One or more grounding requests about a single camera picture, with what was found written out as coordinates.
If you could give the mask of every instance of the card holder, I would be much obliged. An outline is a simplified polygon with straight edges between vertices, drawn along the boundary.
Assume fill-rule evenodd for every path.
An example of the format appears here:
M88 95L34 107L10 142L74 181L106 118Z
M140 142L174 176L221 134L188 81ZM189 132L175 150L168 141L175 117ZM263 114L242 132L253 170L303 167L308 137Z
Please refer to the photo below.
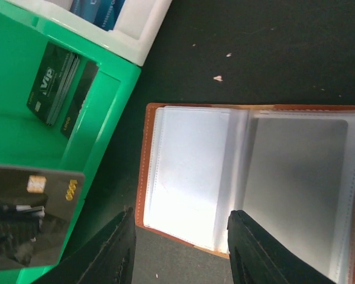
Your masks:
M298 257L347 283L355 248L355 112L245 108L156 110L144 212L138 213L143 225L226 254L227 218L243 209ZM289 204L302 216L289 214ZM288 216L298 219L287 222ZM318 220L325 229L316 227ZM295 238L287 240L287 224ZM326 241L311 243L315 236ZM328 263L307 258L310 250Z

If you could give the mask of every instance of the black card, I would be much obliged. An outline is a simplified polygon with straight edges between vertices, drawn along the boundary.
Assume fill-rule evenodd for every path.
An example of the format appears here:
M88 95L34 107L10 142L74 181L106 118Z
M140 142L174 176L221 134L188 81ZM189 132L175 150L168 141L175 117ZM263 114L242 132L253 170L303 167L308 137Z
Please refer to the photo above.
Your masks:
M52 115L51 108L66 81L73 56L71 51L47 43L27 102L28 108L45 123Z
M58 262L84 175L0 166L0 270Z
M76 120L78 120L80 110L82 109L85 98L87 96L89 88L91 87L93 79L95 78L97 70L98 67L95 62L87 62L82 77L76 88L69 110L66 114L66 118L64 119L64 123L62 124L62 127L60 129L63 135L67 138L70 138L71 136L73 127L76 123Z

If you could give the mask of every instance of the white box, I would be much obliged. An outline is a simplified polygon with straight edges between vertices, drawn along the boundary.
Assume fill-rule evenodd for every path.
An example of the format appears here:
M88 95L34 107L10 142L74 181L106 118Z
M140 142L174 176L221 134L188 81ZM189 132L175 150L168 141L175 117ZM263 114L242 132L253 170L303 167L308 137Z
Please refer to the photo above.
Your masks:
M43 0L7 0L142 66L172 0L126 0L112 31L104 31Z

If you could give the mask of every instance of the white speck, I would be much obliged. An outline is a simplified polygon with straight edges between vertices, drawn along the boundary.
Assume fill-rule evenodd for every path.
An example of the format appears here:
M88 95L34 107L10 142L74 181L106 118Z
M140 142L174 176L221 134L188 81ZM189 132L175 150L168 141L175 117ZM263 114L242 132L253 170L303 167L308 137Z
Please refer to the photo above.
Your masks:
M218 76L216 76L216 77L213 77L213 80L216 80L216 81L219 81L219 82L222 82L222 81L223 81L221 75L218 75Z

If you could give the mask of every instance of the stitching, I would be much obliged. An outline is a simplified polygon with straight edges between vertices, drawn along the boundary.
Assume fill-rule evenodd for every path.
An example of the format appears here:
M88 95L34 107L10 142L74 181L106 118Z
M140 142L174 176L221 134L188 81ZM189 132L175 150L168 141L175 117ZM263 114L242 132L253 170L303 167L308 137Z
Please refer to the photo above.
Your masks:
M351 239L350 240L351 252L350 255L348 256L348 270L347 270L348 283L352 283L353 269L355 264L355 222L354 224L351 223L350 239Z
M346 212L346 220L348 220L350 218L350 209L351 209L351 206L353 204L353 191L352 191L352 189L354 187L355 187L355 162L354 162L353 179L351 181L351 186L349 188L350 192L349 192L349 195L348 195L348 206L347 206L347 212ZM346 224L347 224L347 221L346 221L346 223L344 224L344 227L343 227L343 236L342 236L342 241L341 241L342 243L344 242L344 239L346 237L346 231L347 231ZM338 254L338 264L337 264L337 269L336 269L336 275L339 275L339 273L340 273L340 261L339 261L340 255L341 255L341 252L339 252L339 254Z
M282 109L282 108L271 108L271 109L255 109L256 111L261 111L261 112L306 112L306 111L312 111L312 112L322 112L322 113L328 113L328 112L350 112L352 114L352 111L355 111L355 109L311 109L311 108L305 108L305 109L292 109L292 108L287 108L287 109Z
M161 125L161 130L160 130L160 136L159 136L159 145L157 149L157 156L156 156L156 165L155 165L155 175L154 175L154 186L153 189L156 188L156 183L158 179L158 174L159 174L159 164L160 164L160 151L161 151L161 145L163 144L163 137L164 137L164 125L165 125L165 115L163 114L162 116L162 125ZM153 151L154 148L154 143L151 145L151 152Z
M335 112L331 112L331 111L319 111L319 110L310 110L310 109L306 109L306 110L302 110L302 111L310 111L312 113L301 113L301 110L299 111L294 111L294 110L281 110L281 109L272 109L272 110L267 110L266 112L261 112L260 114L262 115L271 115L271 114L279 114L279 115L301 115L301 116L311 116L311 117L323 117L323 116L333 116L336 113Z
M155 145L155 135L156 135L156 122L158 121L158 116L159 116L159 114L158 113L155 113L155 117L154 117L154 129L153 129L153 136L151 137L151 147L150 147L150 160L149 160L149 172L147 173L147 184L146 184L146 193L145 193L145 208L144 208L144 210L146 210L146 199L147 199L147 197L149 196L149 194L150 194L150 190L149 190L149 186L150 186L150 181L151 181L151 172L150 172L150 165L152 164L152 162L153 162L153 155L152 155L152 153L153 153L153 149L154 149L154 145Z
M146 159L146 145L147 141L149 140L149 122L150 122L150 113L151 109L154 107L151 107L147 110L147 116L146 116L146 129L145 129L145 139L144 139L144 149L142 153L142 162L141 162L141 180L140 180L140 187L139 187L139 199L138 199L138 204L137 204L137 223L139 223L140 220L140 207L141 207L141 200L142 200L142 193L143 193L143 174L144 174L144 164L145 164L145 159Z

